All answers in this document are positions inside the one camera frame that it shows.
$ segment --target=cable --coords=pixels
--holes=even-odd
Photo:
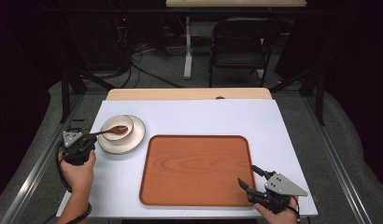
[[[55,159],[55,164],[56,164],[57,169],[58,169],[59,174],[60,174],[61,182],[62,182],[63,185],[65,186],[63,172],[60,172],[60,170],[59,170],[59,169],[61,169],[61,165],[60,165],[60,164],[61,164],[61,161],[58,160],[58,154],[60,153],[60,147],[61,147],[62,145],[63,145],[63,142],[62,142],[62,141],[59,141],[59,142],[56,144],[56,146],[55,146],[55,155],[54,155],[54,159]],[[54,213],[54,214],[50,215],[46,220],[44,220],[44,221],[42,222],[42,224],[46,224],[46,223],[48,223],[50,220],[52,220],[52,219],[55,217],[56,214],[57,214],[57,213]]]
[[[63,141],[60,140],[58,143],[57,143],[57,146],[56,146],[56,149],[55,149],[55,155],[54,155],[54,159],[55,159],[55,164],[57,165],[57,170],[58,170],[58,173],[60,174],[60,179],[61,179],[61,182],[63,183],[64,187],[66,188],[67,191],[69,191],[70,193],[72,192],[72,188],[69,186],[69,184],[66,182],[65,180],[65,177],[64,177],[64,174],[63,174],[63,170],[61,168],[61,161],[63,161],[63,159],[67,156],[63,156],[63,158],[61,160],[58,160],[58,155],[60,154],[60,147],[63,147]]]
[[[119,77],[119,76],[123,75],[126,72],[127,72],[127,69],[124,67],[124,68],[121,68],[119,71],[117,71],[114,74],[109,74],[109,75],[104,75],[104,76],[98,76],[98,74],[94,74],[94,75],[99,77],[99,78],[101,78],[101,79],[103,79],[103,80],[105,80],[105,79],[109,79],[109,78],[113,78],[113,77]]]
[[[297,216],[297,223],[300,223],[300,207],[299,207],[299,203],[297,202],[297,199],[295,196],[292,196],[292,198],[296,201],[296,207],[297,207],[297,210],[290,207],[289,205],[287,205],[287,208],[290,209],[292,212],[294,212]]]
[[[128,69],[128,77],[127,79],[125,79],[124,83],[120,86],[120,89],[124,88],[125,84],[127,84],[128,80],[130,80],[130,77],[131,77],[131,66],[130,68]]]
[[[183,26],[183,23],[182,23],[182,21],[180,20],[179,17],[177,17],[177,21],[179,21],[180,26],[182,27],[183,31],[184,31],[185,34],[186,34],[186,28]]]
[[[132,87],[132,89],[134,89],[134,88],[136,87],[136,85],[138,84],[139,79],[140,79],[140,77],[141,77],[141,71],[140,71],[140,70],[137,70],[137,71],[138,71],[138,78],[137,78],[137,80],[136,80],[136,83],[135,83],[134,86]]]
[[[145,49],[145,50],[142,50],[141,48],[139,48],[139,49],[134,49],[134,51],[137,51],[137,53],[135,53],[135,54],[133,54],[132,56],[131,56],[131,60],[133,61],[133,62],[135,62],[135,63],[140,63],[140,62],[142,62],[142,59],[143,59],[143,53],[144,52],[146,52],[146,51],[150,51],[150,50],[156,50],[156,49]],[[136,55],[140,55],[140,59],[137,61],[137,60],[135,60],[133,57],[134,56],[136,56]]]
[[[178,87],[178,88],[185,88],[185,87],[183,87],[183,86],[179,86],[178,84],[176,84],[176,83],[174,83],[174,82],[168,81],[168,80],[166,80],[166,79],[164,79],[164,78],[162,78],[162,77],[158,77],[158,76],[156,76],[156,75],[153,75],[152,73],[149,73],[149,72],[143,70],[142,68],[136,66],[136,65],[133,64],[133,63],[131,63],[131,66],[133,66],[134,68],[138,69],[139,71],[145,73],[146,75],[151,76],[151,77],[155,77],[155,78],[157,78],[157,79],[159,79],[159,80],[161,80],[161,81],[163,81],[163,82],[165,82],[165,83],[170,84],[171,86]]]
[[[183,48],[183,50],[181,52],[171,52],[170,49],[180,49],[180,48]],[[182,54],[183,52],[186,51],[186,47],[185,46],[181,46],[181,47],[165,47],[166,51],[170,54],[174,54],[174,55],[178,55],[178,54]]]

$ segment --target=spoon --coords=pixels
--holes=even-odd
[[[87,138],[87,137],[90,137],[90,136],[96,136],[98,134],[103,134],[103,133],[122,134],[122,133],[127,132],[127,130],[128,130],[127,126],[119,125],[119,126],[114,126],[113,128],[111,128],[109,130],[101,131],[99,133],[85,133],[85,134],[82,135],[82,137],[83,138]]]

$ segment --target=white table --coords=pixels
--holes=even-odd
[[[305,7],[305,0],[166,0],[167,7]],[[212,24],[197,24],[204,32],[198,36],[211,36]],[[186,18],[186,62],[183,77],[192,77],[192,24],[190,17]]]
[[[248,92],[246,98],[259,98],[260,90],[229,89],[230,92]],[[264,170],[276,170],[306,190],[308,197],[300,197],[302,217],[318,214],[300,164],[296,158],[287,129],[277,107],[270,97],[265,99],[224,100],[160,100],[162,93],[175,95],[224,95],[225,89],[192,90],[130,90],[136,100],[116,101],[113,94],[102,103],[92,126],[92,132],[100,130],[103,123],[116,115],[134,115],[142,119],[146,135],[137,148],[122,155],[105,152],[96,144],[96,164],[90,203],[90,217],[110,218],[252,218],[260,214],[253,207],[203,207],[203,206],[147,206],[139,201],[144,162],[149,139],[156,134],[235,134],[248,139],[253,164]],[[133,95],[157,94],[157,99],[141,100]],[[255,175],[257,188],[264,189],[265,179]],[[62,213],[70,194],[66,193],[58,211]]]

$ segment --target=wooden table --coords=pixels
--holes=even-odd
[[[125,100],[206,100],[272,99],[266,88],[188,88],[188,89],[114,89],[107,95],[109,101]]]

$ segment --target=wooden tray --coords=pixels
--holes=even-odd
[[[155,135],[139,193],[146,205],[252,206],[237,178],[255,187],[248,141],[237,135]]]

